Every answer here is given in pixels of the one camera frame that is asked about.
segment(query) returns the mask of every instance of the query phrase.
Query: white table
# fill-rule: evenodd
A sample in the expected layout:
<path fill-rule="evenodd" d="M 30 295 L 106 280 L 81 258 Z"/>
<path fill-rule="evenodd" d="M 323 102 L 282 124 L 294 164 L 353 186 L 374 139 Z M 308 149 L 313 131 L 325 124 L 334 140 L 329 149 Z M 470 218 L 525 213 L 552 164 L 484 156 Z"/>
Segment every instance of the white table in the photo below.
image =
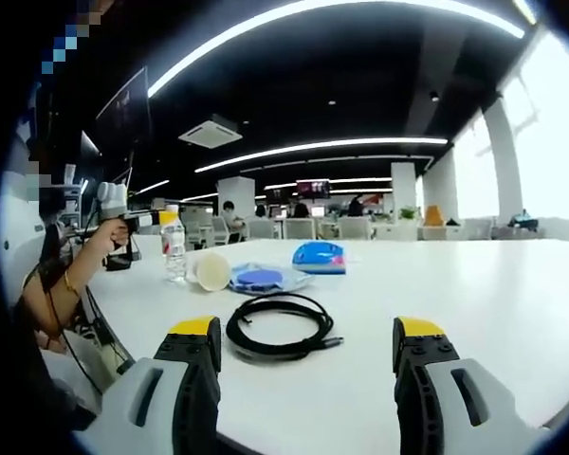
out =
<path fill-rule="evenodd" d="M 224 340 L 218 431 L 262 454 L 398 453 L 392 373 L 396 316 L 430 319 L 457 352 L 474 357 L 515 395 L 530 425 L 569 400 L 569 243 L 339 242 L 346 276 L 319 276 L 304 293 L 333 316 L 343 345 L 297 361 L 249 365 Z M 152 357 L 182 319 L 216 315 L 225 325 L 245 296 L 166 283 L 157 237 L 138 236 L 144 259 L 98 273 L 90 287 L 107 323 L 137 359 Z M 232 264 L 289 264 L 300 241 L 220 246 Z M 191 253 L 192 257 L 203 251 Z M 309 335 L 303 318 L 260 314 L 246 330 L 287 342 Z"/>

